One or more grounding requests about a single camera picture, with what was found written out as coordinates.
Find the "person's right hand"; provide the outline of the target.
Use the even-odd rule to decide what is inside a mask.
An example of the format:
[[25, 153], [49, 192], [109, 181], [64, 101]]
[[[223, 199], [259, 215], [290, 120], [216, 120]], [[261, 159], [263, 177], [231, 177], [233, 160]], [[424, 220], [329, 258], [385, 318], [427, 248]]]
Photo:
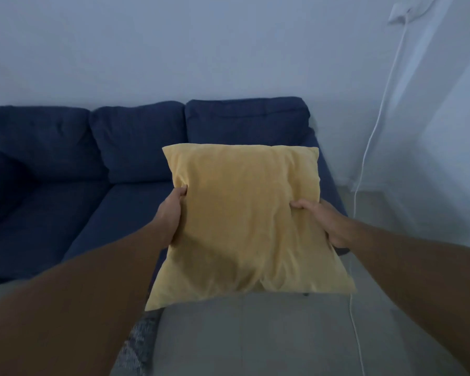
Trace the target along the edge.
[[311, 214], [325, 231], [334, 247], [352, 250], [356, 229], [358, 228], [355, 220], [339, 213], [336, 208], [324, 199], [320, 199], [317, 211]]

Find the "person's left hand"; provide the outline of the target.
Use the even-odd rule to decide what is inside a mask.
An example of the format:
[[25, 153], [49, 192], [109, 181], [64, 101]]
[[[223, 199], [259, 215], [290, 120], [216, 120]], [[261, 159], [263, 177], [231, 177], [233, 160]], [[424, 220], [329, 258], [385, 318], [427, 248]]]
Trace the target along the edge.
[[171, 244], [179, 227], [182, 199], [181, 201], [173, 200], [170, 193], [157, 209], [157, 213], [151, 222], [153, 232], [156, 234], [157, 241], [160, 243], [159, 246], [161, 248], [165, 248]]

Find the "yellow cushion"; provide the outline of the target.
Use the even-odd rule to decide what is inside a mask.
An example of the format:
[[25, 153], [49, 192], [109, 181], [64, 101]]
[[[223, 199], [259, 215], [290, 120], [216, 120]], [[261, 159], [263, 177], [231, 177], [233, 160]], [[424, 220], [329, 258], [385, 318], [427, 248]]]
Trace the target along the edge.
[[356, 291], [325, 231], [318, 202], [319, 149], [182, 143], [163, 147], [182, 217], [145, 310], [247, 292]]

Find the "person's right forearm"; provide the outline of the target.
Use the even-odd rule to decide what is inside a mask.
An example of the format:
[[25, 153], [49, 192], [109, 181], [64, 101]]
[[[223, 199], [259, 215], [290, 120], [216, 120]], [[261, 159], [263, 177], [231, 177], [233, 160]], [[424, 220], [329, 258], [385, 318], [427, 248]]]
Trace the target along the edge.
[[470, 248], [349, 221], [346, 245], [388, 297], [470, 373]]

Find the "person's left forearm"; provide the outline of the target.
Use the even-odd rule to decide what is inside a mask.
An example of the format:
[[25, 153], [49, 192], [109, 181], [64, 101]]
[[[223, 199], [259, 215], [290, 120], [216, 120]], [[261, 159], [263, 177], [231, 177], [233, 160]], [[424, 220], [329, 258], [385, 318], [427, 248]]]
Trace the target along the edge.
[[109, 376], [176, 228], [155, 219], [0, 299], [0, 376]]

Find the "dark blue back cushion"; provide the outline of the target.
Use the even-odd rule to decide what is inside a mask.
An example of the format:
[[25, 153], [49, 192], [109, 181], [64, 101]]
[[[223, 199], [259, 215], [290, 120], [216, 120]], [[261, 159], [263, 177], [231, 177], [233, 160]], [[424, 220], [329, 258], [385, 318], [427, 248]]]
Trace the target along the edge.
[[184, 104], [100, 107], [90, 113], [89, 124], [111, 183], [171, 181], [162, 149], [187, 142]]
[[107, 180], [89, 117], [76, 107], [0, 106], [0, 151], [41, 181]]
[[184, 112], [190, 143], [318, 147], [299, 97], [191, 100]]

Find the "dark blue sofa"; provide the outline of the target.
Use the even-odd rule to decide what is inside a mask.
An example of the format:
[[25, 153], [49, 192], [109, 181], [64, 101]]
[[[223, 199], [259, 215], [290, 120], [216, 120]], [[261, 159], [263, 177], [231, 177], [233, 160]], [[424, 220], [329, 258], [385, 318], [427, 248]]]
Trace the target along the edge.
[[172, 189], [172, 180], [41, 181], [0, 151], [0, 284], [30, 279], [138, 230]]

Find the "grey patterned rug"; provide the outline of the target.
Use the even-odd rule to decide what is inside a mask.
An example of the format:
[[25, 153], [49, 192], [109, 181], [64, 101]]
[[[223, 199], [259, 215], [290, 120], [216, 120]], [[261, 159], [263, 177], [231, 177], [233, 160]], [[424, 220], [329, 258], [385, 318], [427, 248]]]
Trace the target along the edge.
[[110, 376], [150, 376], [162, 309], [146, 311], [125, 340]]

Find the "white wall plug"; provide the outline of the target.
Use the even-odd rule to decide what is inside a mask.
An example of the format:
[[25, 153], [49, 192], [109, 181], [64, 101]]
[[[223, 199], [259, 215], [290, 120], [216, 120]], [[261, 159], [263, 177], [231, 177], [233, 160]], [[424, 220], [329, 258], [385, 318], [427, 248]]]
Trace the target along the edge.
[[413, 6], [409, 3], [398, 2], [392, 7], [389, 15], [388, 24], [406, 24], [408, 23]]

